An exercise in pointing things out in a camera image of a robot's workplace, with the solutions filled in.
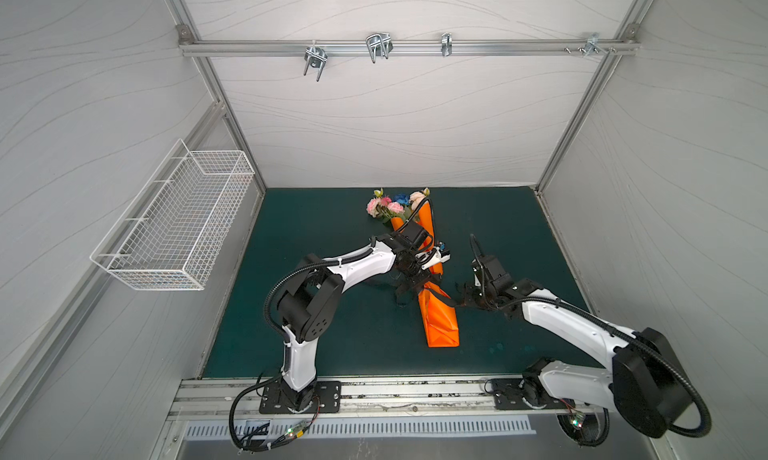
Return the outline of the orange wrapping paper sheet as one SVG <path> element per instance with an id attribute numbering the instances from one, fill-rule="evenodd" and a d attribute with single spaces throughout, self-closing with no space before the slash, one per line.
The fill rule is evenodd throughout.
<path id="1" fill-rule="evenodd" d="M 433 211 L 428 199 L 416 212 L 406 208 L 405 219 L 391 219 L 394 233 L 406 245 L 406 250 L 427 252 L 439 242 L 434 229 Z M 415 298 L 430 348 L 455 348 L 460 345 L 459 325 L 453 300 L 442 290 L 440 283 L 429 282 L 418 293 L 408 293 L 399 298 L 398 306 L 404 306 L 409 298 Z"/>

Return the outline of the pink fake flower spray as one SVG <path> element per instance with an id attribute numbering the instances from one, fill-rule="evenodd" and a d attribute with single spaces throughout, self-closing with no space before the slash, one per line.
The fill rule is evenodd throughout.
<path id="1" fill-rule="evenodd" d="M 385 194 L 383 189 L 374 190 L 372 199 L 369 200 L 366 205 L 367 214 L 370 217 L 381 221 L 391 220 L 386 211 L 386 205 L 390 201 L 392 201 L 392 199 Z"/>

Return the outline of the blue fake rose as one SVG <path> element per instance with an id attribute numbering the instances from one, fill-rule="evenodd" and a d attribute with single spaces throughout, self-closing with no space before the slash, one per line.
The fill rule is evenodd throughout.
<path id="1" fill-rule="evenodd" d="M 408 208 L 411 205 L 410 196 L 405 194 L 396 195 L 394 201 L 403 208 Z"/>

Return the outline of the peach fake flower spray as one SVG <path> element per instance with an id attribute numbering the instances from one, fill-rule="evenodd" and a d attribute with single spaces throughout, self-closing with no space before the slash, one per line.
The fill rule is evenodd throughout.
<path id="1" fill-rule="evenodd" d="M 421 204 L 427 201 L 429 197 L 430 197 L 429 188 L 424 188 L 422 190 L 417 190 L 413 192 L 409 198 L 411 211 L 416 212 L 420 208 Z"/>

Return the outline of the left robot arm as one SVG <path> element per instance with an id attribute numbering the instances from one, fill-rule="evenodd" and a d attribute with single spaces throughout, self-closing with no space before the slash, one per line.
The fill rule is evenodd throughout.
<path id="1" fill-rule="evenodd" d="M 443 246 L 422 251 L 407 240 L 380 236 L 341 256 L 307 255 L 279 280 L 267 294 L 263 316 L 282 339 L 278 385 L 289 408 L 303 411 L 312 401 L 318 341 L 329 329 L 346 291 L 391 271 L 403 275 L 403 290 L 414 290 L 433 278 L 433 267 L 449 259 Z"/>

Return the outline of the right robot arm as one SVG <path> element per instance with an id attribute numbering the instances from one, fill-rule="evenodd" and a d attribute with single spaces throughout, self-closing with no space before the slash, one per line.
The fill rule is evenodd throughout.
<path id="1" fill-rule="evenodd" d="M 649 438 L 711 432 L 709 408 L 662 333 L 615 325 L 528 280 L 495 286 L 476 279 L 463 287 L 462 300 L 542 328 L 596 361 L 594 367 L 547 357 L 534 362 L 513 389 L 527 407 L 594 406 L 618 413 Z"/>

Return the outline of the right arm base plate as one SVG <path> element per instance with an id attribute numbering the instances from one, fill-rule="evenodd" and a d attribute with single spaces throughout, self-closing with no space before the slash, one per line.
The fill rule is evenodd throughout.
<path id="1" fill-rule="evenodd" d="M 487 383 L 494 408 L 500 411 L 565 410 L 565 405 L 551 397 L 536 379 L 494 378 Z"/>

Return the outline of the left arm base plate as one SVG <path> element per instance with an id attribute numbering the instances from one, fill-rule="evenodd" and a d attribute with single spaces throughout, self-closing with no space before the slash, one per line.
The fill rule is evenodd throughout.
<path id="1" fill-rule="evenodd" d="M 264 388 L 260 414 L 338 413 L 341 383 L 313 381 L 301 390 L 292 389 L 285 380 Z"/>

